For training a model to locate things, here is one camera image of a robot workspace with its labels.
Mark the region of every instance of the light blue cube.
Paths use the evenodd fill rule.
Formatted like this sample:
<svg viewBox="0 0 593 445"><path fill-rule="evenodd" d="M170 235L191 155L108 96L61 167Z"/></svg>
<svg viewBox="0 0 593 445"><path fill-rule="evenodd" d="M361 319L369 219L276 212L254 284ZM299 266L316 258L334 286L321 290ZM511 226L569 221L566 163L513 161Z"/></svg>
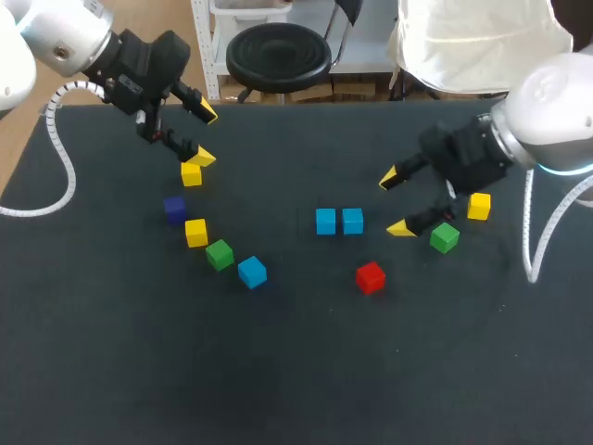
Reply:
<svg viewBox="0 0 593 445"><path fill-rule="evenodd" d="M268 280L268 273L256 257L251 257L239 264L239 277L247 287L253 289Z"/></svg>
<svg viewBox="0 0 593 445"><path fill-rule="evenodd" d="M317 209L317 235L335 235L335 209Z"/></svg>
<svg viewBox="0 0 593 445"><path fill-rule="evenodd" d="M344 226L344 235L362 235L364 232L362 209L343 209L342 225Z"/></svg>

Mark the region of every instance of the blue cube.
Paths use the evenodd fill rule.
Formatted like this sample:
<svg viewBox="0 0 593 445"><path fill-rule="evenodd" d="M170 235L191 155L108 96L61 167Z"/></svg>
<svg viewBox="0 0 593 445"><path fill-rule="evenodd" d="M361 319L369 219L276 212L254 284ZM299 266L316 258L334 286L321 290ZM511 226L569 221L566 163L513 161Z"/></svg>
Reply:
<svg viewBox="0 0 593 445"><path fill-rule="evenodd" d="M343 209L342 223L344 235L362 235L364 231L362 209Z"/></svg>
<svg viewBox="0 0 593 445"><path fill-rule="evenodd" d="M239 264L239 277L250 289L268 280L266 267L256 257L251 257Z"/></svg>
<svg viewBox="0 0 593 445"><path fill-rule="evenodd" d="M317 209L317 235L335 235L335 209Z"/></svg>
<svg viewBox="0 0 593 445"><path fill-rule="evenodd" d="M168 197L165 199L167 221L171 225L184 225L187 221L187 209L182 197Z"/></svg>

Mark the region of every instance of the wooden floor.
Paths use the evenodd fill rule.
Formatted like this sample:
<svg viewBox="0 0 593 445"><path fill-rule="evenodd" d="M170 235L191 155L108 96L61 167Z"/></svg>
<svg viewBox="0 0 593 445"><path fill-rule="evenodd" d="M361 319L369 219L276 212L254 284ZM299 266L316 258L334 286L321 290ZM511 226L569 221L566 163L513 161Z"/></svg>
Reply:
<svg viewBox="0 0 593 445"><path fill-rule="evenodd" d="M205 91L204 76L197 46L191 0L102 0L101 3L115 14L113 29L121 32L128 28L145 41L152 42L166 30L175 30L192 46L192 58L183 80L200 91ZM37 84L26 102L0 121L0 194L10 178L20 154L29 140L33 126L39 119L39 110L56 89L65 82L49 69L38 64ZM67 104L95 104L100 101L85 92L72 93ZM49 140L47 149L53 150Z"/></svg>

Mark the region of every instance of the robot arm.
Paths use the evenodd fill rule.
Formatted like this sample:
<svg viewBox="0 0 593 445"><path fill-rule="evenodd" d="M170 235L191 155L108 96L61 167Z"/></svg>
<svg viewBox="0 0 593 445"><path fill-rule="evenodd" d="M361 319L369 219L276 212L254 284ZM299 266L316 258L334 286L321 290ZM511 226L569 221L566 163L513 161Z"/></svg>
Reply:
<svg viewBox="0 0 593 445"><path fill-rule="evenodd" d="M35 59L12 14L0 3L0 119L22 102L37 76Z"/></svg>
<svg viewBox="0 0 593 445"><path fill-rule="evenodd" d="M455 218L464 196L504 178L518 164L526 170L569 177L574 185L593 172L593 46L563 54L536 68L490 113L451 130L437 124L421 134L420 152L394 164L380 182L389 190L431 167L442 184L434 206L387 229L420 236ZM593 193L582 195L593 200Z"/></svg>
<svg viewBox="0 0 593 445"><path fill-rule="evenodd" d="M111 30L113 16L97 0L0 0L0 118L19 104L35 81L32 55L63 77L84 73L105 89L105 102L136 114L138 134L161 142L181 162L199 146L164 125L161 106L171 95L204 123L218 116L206 99L181 82L190 47L174 32L152 44L131 31Z"/></svg>

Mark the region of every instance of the screw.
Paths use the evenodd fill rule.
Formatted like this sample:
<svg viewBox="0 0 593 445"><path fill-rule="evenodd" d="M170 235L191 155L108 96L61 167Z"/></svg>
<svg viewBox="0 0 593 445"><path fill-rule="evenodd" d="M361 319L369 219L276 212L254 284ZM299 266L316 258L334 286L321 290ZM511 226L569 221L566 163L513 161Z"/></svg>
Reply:
<svg viewBox="0 0 593 445"><path fill-rule="evenodd" d="M58 60L66 60L70 56L70 54L68 52L68 49L62 46L56 46L54 48L54 56L56 56Z"/></svg>

